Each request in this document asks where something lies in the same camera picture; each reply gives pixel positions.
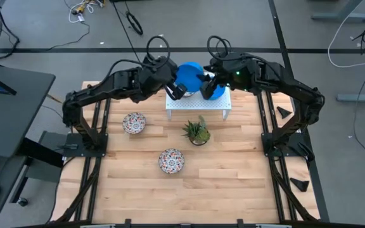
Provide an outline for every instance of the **small white table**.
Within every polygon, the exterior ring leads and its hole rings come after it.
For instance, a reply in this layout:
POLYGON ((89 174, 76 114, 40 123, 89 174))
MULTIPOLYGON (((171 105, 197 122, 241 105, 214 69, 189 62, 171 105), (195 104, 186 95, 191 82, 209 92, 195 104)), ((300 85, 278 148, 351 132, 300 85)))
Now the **small white table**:
POLYGON ((225 87, 223 95, 214 101, 205 100, 200 91, 190 97, 181 98, 177 101, 173 101, 166 95, 165 110, 169 120, 171 120, 172 110, 222 110, 223 120, 226 120, 229 112, 232 110, 230 89, 225 87))

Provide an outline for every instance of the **blue ball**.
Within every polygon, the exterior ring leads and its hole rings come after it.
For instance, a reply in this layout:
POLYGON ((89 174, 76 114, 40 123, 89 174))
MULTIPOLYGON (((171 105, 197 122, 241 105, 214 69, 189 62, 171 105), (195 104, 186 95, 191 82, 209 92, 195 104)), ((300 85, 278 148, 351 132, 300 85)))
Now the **blue ball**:
POLYGON ((178 67, 176 84, 183 84, 187 92, 198 92, 202 81, 197 75, 203 75, 202 66, 195 62, 187 62, 178 67))

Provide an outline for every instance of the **gray floor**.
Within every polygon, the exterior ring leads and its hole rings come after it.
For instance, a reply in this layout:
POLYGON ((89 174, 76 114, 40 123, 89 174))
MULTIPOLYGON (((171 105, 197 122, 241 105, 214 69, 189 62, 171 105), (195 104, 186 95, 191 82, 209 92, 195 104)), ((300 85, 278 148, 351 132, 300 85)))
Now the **gray floor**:
MULTIPOLYGON (((78 3, 67 0, 69 4, 78 3)), ((315 22, 310 19, 314 11, 336 11, 345 1, 277 0, 276 7, 288 48, 327 48, 339 23, 315 22)), ((118 3, 124 11, 123 3, 118 3)), ((278 48, 274 24, 267 1, 262 0, 152 0, 130 2, 131 11, 144 28, 144 37, 130 31, 133 44, 145 47, 147 40, 163 34, 172 47, 205 47, 207 37, 220 35, 234 47, 278 48)), ((365 1, 356 12, 365 13, 365 1)), ((80 24, 68 22, 68 10, 62 0, 7 1, 3 14, 8 26, 20 38, 20 48, 48 48, 76 40, 86 31, 80 24)), ((86 13, 91 33, 77 44, 65 48, 128 48, 129 44, 112 6, 86 13)), ((365 24, 346 24, 340 31, 333 48, 355 48, 356 36, 365 24)), ((8 48, 6 35, 0 39, 0 48, 8 48)), ((280 54, 257 54, 270 61, 282 63, 280 54)), ((334 54, 333 61, 349 65, 365 62, 365 55, 334 54)), ((56 81, 51 94, 60 98, 71 90, 79 89, 84 80, 100 80, 108 67, 120 58, 134 59, 132 53, 77 53, 77 54, 14 54, 0 64, 7 67, 53 73, 56 81)), ((172 53, 180 64, 185 61, 208 63, 208 53, 172 53)), ((316 154, 317 167, 323 193, 332 222, 365 224, 365 151, 356 143, 352 132, 354 104, 338 103, 339 92, 358 92, 364 77, 365 66, 335 68, 327 54, 291 54, 295 78, 314 87, 326 96, 326 104, 318 123, 310 126, 311 141, 316 154)), ((117 69, 131 67, 128 63, 117 69)), ((60 106, 45 101, 56 110, 60 106)), ((365 144, 365 104, 359 105, 356 123, 359 139, 365 144)), ((66 133, 58 115, 42 108, 28 136, 38 140, 42 131, 66 133)), ((32 181, 23 196, 30 205, 21 208, 6 205, 0 227, 40 224, 47 220, 53 206, 53 183, 32 181)))

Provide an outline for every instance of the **patterned bowl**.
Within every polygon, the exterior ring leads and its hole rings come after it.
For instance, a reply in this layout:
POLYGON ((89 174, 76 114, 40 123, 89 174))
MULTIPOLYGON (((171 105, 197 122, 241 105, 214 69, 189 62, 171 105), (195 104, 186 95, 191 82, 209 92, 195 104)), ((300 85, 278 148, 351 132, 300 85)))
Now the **patterned bowl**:
POLYGON ((122 127, 129 134, 137 134, 146 126, 146 118, 142 113, 130 113, 122 122, 122 127))
POLYGON ((166 174, 175 174, 184 166, 184 156, 178 149, 166 149, 158 157, 158 165, 166 174))

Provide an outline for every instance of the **black desk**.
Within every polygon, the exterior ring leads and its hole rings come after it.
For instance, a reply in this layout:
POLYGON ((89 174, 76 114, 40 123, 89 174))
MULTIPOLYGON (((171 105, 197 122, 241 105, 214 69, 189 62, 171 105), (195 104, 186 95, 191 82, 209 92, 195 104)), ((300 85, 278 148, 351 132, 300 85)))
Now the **black desk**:
POLYGON ((15 154, 29 143, 25 135, 54 79, 48 73, 0 67, 0 80, 17 91, 16 96, 0 94, 0 212, 28 159, 15 154))

